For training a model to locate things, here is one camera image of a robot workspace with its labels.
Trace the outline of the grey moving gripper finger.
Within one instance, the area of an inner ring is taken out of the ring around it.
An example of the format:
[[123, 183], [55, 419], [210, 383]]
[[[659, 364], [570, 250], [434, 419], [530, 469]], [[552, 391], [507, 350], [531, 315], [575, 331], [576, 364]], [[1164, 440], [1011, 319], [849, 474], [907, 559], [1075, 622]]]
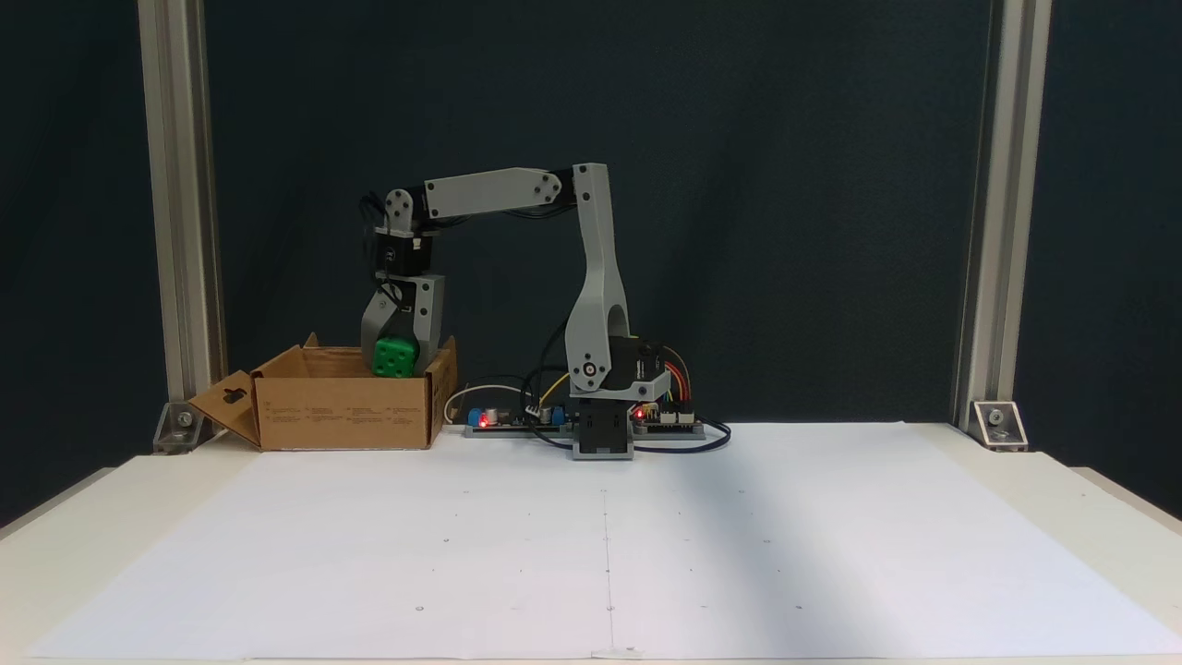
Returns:
[[375, 294], [368, 301], [361, 320], [361, 350], [363, 357], [374, 357], [379, 338], [387, 333], [400, 306], [385, 294]]

